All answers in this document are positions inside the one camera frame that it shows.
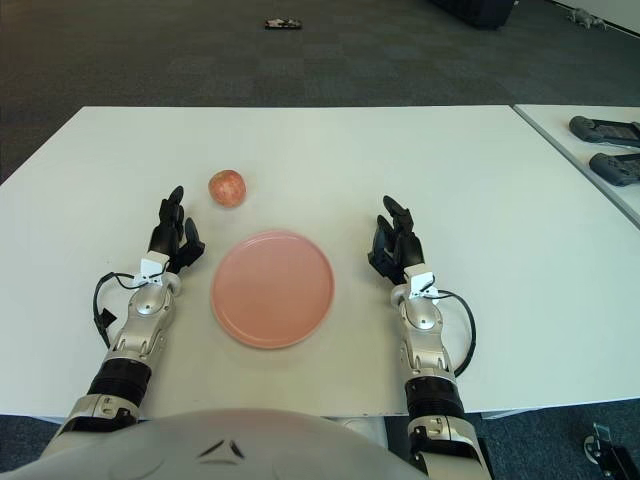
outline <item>robotic arm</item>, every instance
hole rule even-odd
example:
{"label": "robotic arm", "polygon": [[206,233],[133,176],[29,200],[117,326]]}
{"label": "robotic arm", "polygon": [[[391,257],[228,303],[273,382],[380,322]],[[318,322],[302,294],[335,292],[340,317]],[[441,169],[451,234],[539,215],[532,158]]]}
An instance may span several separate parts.
{"label": "robotic arm", "polygon": [[475,429],[465,419],[456,385],[456,375],[462,373],[473,354],[475,338],[462,368],[454,371],[442,344],[443,319],[436,304],[455,296],[469,314],[470,310],[451,292],[439,295],[435,277],[424,262],[420,240],[413,233],[409,210],[388,196],[383,202],[393,227],[378,216],[369,263],[396,285],[391,304],[398,309],[402,322],[400,351],[410,420],[410,461],[434,480],[489,479]]}
{"label": "robotic arm", "polygon": [[[96,326],[109,350],[89,391],[81,397],[62,424],[44,455],[68,446],[58,441],[69,432],[113,432],[138,422],[138,408],[147,391],[147,384],[166,343],[166,332],[175,313],[174,297],[180,293],[182,267],[191,265],[204,252],[204,243],[191,218],[184,222],[180,205],[183,188],[177,187],[160,205],[160,223],[154,228],[149,251],[140,261],[140,272],[133,277],[131,287],[136,292],[129,300],[127,321],[113,343],[106,329],[115,317],[104,310],[95,316]],[[185,243],[180,246],[183,235]],[[108,274],[105,279],[121,274]]]}

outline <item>red apple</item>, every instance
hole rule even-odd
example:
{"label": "red apple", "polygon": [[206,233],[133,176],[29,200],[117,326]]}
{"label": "red apple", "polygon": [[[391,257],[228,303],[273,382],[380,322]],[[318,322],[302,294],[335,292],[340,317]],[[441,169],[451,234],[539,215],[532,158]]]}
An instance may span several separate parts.
{"label": "red apple", "polygon": [[209,180],[209,195],[224,207],[237,207],[246,193],[242,176],[234,170],[222,170]]}

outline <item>wire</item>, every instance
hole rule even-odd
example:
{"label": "wire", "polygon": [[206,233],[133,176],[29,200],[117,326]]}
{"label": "wire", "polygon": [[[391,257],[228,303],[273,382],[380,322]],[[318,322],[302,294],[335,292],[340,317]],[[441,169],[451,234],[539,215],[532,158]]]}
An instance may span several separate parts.
{"label": "wire", "polygon": [[[433,282],[427,287],[425,287],[424,289],[429,288],[434,283],[435,283],[435,277]],[[464,298],[448,290],[439,290],[439,291],[441,293],[444,293],[444,295],[438,295],[438,296],[427,295],[426,298],[429,298],[431,300],[443,300],[445,298],[455,298],[464,307],[464,309],[467,312],[467,316],[469,317],[469,326],[471,327],[471,343],[469,344],[469,349],[467,350],[467,354],[465,355],[464,360],[458,366],[458,368],[456,368],[453,372],[456,377],[459,377],[460,375],[462,375],[462,372],[464,372],[469,366],[469,364],[471,363],[471,359],[473,358],[473,353],[476,350],[476,321],[473,318],[473,312],[471,311],[469,304],[465,301]]]}
{"label": "wire", "polygon": [[[151,278],[155,278],[162,275],[167,270],[168,264],[169,264],[169,261],[167,260],[164,266],[162,267],[162,271],[160,273],[154,273],[153,275],[149,275],[149,278],[151,279]],[[109,342],[109,336],[107,335],[107,327],[115,320],[115,317],[111,312],[106,310],[107,315],[109,315],[111,318],[110,318],[110,321],[105,325],[104,317],[103,317],[103,315],[105,314],[105,310],[103,310],[102,314],[98,310],[98,295],[100,294],[100,289],[102,288],[102,286],[112,278],[115,278],[116,281],[120,284],[120,286],[125,290],[137,290],[138,288],[144,287],[145,285],[149,285],[149,283],[151,283],[151,282],[145,282],[145,283],[141,283],[140,285],[125,285],[124,283],[122,283],[121,278],[129,278],[133,280],[134,276],[129,273],[116,273],[116,272],[109,272],[106,275],[104,275],[102,278],[100,278],[100,280],[98,280],[98,283],[96,284],[96,289],[93,292],[93,322],[96,324],[98,333],[102,337],[102,340],[104,341],[107,348],[111,347],[111,343]]]}
{"label": "wire", "polygon": [[431,283],[427,283],[424,287],[422,287],[420,289],[421,292],[426,292],[427,290],[429,290],[431,287],[433,287],[433,285],[436,283],[436,276],[434,273],[431,274],[431,276],[433,277],[433,280],[431,280]]}

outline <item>white table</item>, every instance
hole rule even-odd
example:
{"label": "white table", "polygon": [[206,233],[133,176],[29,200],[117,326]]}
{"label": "white table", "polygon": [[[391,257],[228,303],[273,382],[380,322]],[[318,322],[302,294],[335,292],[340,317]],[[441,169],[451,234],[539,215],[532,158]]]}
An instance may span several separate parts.
{"label": "white table", "polygon": [[569,130],[569,121],[577,115],[616,122],[637,122],[640,121],[639,107],[516,105],[515,110],[640,228],[640,184],[616,187],[602,179],[589,167],[589,160],[596,153],[627,155],[637,153],[638,150],[583,142]]}
{"label": "white table", "polygon": [[[236,210],[207,192],[223,168],[248,183]],[[391,284],[366,259],[383,194],[411,208],[438,285],[475,313],[468,411],[640,396],[640,231],[511,108],[84,108],[0,187],[0,412],[63,417],[85,393],[104,355],[95,283],[136,270],[177,184],[207,247],[181,274],[148,417],[405,412]],[[321,328],[278,351],[231,339],[208,300],[223,255],[270,228],[315,241],[336,279]],[[127,296],[103,296],[115,327]],[[440,305],[460,361],[464,313]]]}

